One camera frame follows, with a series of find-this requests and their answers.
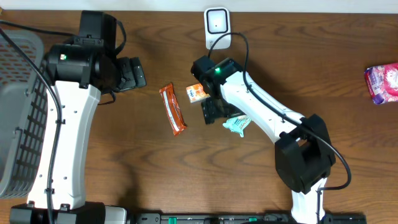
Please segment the wooden table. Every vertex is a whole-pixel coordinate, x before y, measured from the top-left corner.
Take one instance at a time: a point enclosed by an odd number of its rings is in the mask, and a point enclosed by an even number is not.
[[[222,120],[206,126],[200,104],[188,100],[185,87],[197,83],[192,62],[207,53],[203,13],[109,13],[126,28],[121,56],[140,57],[148,85],[97,108],[86,160],[87,200],[164,213],[290,209],[290,190],[275,171],[274,146],[261,129],[252,123],[240,138]],[[5,11],[1,19],[77,33],[80,12]],[[374,105],[363,75],[370,66],[397,61],[397,17],[232,13],[231,24],[249,39],[253,79],[293,110],[320,115],[348,161],[351,185],[327,192],[324,207],[363,212],[368,223],[397,223],[398,103]],[[46,49],[64,39],[40,37]],[[230,49],[213,58],[242,62],[244,54],[243,41],[233,37]],[[170,82],[188,124],[177,137],[159,95]],[[338,161],[327,186],[345,179]],[[23,202],[2,200],[1,223],[12,205]]]

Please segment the black cable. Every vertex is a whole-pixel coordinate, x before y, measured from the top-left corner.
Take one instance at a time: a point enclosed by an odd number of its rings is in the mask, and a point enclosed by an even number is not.
[[[280,116],[283,120],[286,120],[287,122],[295,125],[296,127],[300,128],[302,131],[304,131],[305,133],[307,133],[308,135],[314,137],[315,139],[321,141],[324,145],[328,146],[335,154],[336,156],[340,159],[341,163],[344,165],[344,168],[346,169],[347,172],[347,181],[340,186],[336,186],[336,187],[320,187],[317,190],[317,194],[318,194],[318,202],[317,202],[317,221],[319,223],[319,213],[320,213],[320,196],[322,194],[323,190],[341,190],[346,188],[347,186],[349,186],[349,183],[351,183],[351,170],[347,164],[347,162],[345,161],[344,157],[337,151],[336,148],[334,148],[331,144],[329,144],[328,142],[326,142],[325,140],[323,140],[323,138],[321,138],[319,135],[317,135],[316,133],[314,133],[313,131],[309,130],[306,127],[303,127],[300,125],[300,123],[296,122],[295,120],[291,119],[290,117],[288,117],[285,113],[280,112],[279,110],[277,110],[276,108],[272,107],[268,102],[264,101],[251,87],[251,85],[249,85],[247,78],[246,78],[246,69],[247,69],[247,65],[248,65],[248,59],[249,59],[249,43],[248,43],[248,38],[240,33],[240,32],[230,32],[230,33],[226,33],[221,35],[219,38],[216,39],[216,41],[214,42],[214,44],[210,47],[209,53],[208,53],[208,57],[210,58],[211,52],[213,51],[214,46],[217,44],[217,42],[225,37],[226,35],[239,35],[241,36],[245,43],[246,43],[246,58],[244,59],[244,66],[243,66],[243,82],[246,86],[246,88],[251,92],[251,94],[253,94],[253,96],[260,101],[264,106],[266,106],[267,108],[269,108],[272,112],[274,112],[276,115]]]
[[[112,96],[112,100],[111,101],[108,101],[108,102],[105,102],[105,103],[98,103],[98,106],[101,106],[101,105],[109,105],[109,104],[111,104],[111,103],[114,103],[114,102],[116,102],[116,95],[114,94],[114,91],[110,91],[109,92],[109,94]]]
[[[118,23],[118,26],[120,27],[120,29],[122,30],[123,42],[119,45],[119,47],[116,48],[116,50],[115,50],[116,55],[118,55],[123,50],[123,48],[126,44],[126,40],[127,40],[127,35],[126,35],[126,31],[124,30],[123,23],[121,21],[117,21],[117,23]]]
[[[12,27],[20,28],[20,29],[39,32],[42,34],[64,35],[64,36],[73,36],[74,35],[74,34],[70,34],[70,33],[66,33],[66,32],[49,31],[49,30],[42,30],[42,29],[37,29],[37,28],[33,28],[33,27],[28,27],[28,26],[22,26],[22,25],[15,24],[13,22],[4,21],[4,20],[0,20],[0,24],[5,24],[5,25],[12,26]]]
[[[55,162],[55,155],[57,151],[57,146],[58,146],[58,140],[60,137],[60,130],[61,130],[61,120],[62,120],[62,109],[60,102],[53,91],[53,89],[50,86],[50,83],[44,78],[43,74],[40,72],[39,68],[36,67],[35,63],[30,60],[30,58],[16,45],[9,37],[8,35],[3,31],[3,29],[0,27],[0,35],[6,40],[14,49],[15,51],[23,58],[26,60],[26,62],[32,67],[33,71],[37,73],[38,78],[43,82],[45,87],[48,89],[52,99],[54,100],[55,107],[57,109],[57,127],[55,129],[55,136],[54,136],[54,142],[52,146],[52,152],[51,152],[51,157],[50,157],[50,165],[49,165],[49,173],[47,177],[47,188],[46,188],[46,193],[47,193],[47,211],[49,214],[49,221],[51,224],[54,224],[54,219],[53,219],[53,213],[52,213],[52,173],[53,173],[53,168],[54,168],[54,162]]]

